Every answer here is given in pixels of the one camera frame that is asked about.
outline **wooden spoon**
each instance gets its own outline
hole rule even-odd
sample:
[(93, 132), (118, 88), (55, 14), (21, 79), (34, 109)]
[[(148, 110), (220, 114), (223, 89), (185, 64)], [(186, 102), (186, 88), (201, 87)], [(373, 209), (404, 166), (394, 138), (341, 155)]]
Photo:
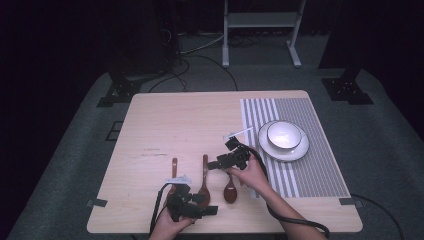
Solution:
[(202, 187), (199, 190), (199, 194), (205, 195), (205, 200), (201, 203), (198, 203), (199, 206), (206, 207), (209, 205), (211, 200), (211, 195), (208, 188), (206, 187), (206, 175), (208, 174), (208, 155), (203, 155), (203, 182)]
[(225, 186), (224, 199), (228, 203), (234, 203), (237, 200), (237, 189), (233, 183), (233, 176), (229, 173), (228, 176), (230, 177), (230, 181), (228, 182), (227, 186)]
[[(176, 178), (177, 177), (177, 163), (178, 163), (178, 159), (177, 158), (173, 158), (172, 159), (172, 178)], [(175, 187), (175, 185), (172, 184), (172, 187), (169, 190), (168, 195), (166, 196), (166, 198), (168, 198), (171, 194), (173, 194), (176, 189), (177, 188)]]

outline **striped placemat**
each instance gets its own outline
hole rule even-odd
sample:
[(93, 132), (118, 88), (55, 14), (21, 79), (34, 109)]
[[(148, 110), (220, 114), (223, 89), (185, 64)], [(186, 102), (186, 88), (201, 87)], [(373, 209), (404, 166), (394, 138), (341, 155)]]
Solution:
[[(348, 197), (338, 166), (308, 98), (240, 99), (245, 144), (259, 150), (268, 170), (271, 186), (282, 197)], [(273, 120), (287, 120), (301, 127), (309, 138), (309, 150), (301, 159), (281, 162), (258, 144), (261, 126)]]

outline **white metal stand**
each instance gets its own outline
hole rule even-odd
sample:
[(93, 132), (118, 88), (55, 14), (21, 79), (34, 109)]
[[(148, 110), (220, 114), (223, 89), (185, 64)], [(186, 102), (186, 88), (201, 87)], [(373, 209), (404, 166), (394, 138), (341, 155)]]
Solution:
[(299, 56), (295, 49), (297, 34), (299, 33), (300, 23), (302, 21), (303, 10), (306, 0), (301, 0), (297, 12), (278, 12), (278, 13), (229, 13), (228, 0), (224, 4), (224, 43), (222, 45), (222, 66), (229, 67), (230, 60), (228, 54), (228, 29), (230, 28), (258, 28), (258, 27), (293, 27), (293, 33), (290, 40), (287, 40), (287, 47), (293, 64), (300, 68)]

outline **hand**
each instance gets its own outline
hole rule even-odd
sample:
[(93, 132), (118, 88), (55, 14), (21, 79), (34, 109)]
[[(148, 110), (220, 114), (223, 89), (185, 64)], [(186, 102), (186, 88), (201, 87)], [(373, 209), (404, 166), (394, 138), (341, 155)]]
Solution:
[(256, 191), (270, 187), (261, 165), (253, 154), (250, 155), (249, 163), (244, 170), (227, 168), (224, 171), (238, 177), (241, 184), (244, 183)]
[(169, 209), (165, 207), (161, 214), (159, 215), (158, 220), (156, 221), (155, 229), (150, 236), (150, 240), (172, 240), (178, 233), (180, 233), (184, 228), (194, 224), (197, 219), (180, 217), (179, 222), (174, 222), (171, 218)]

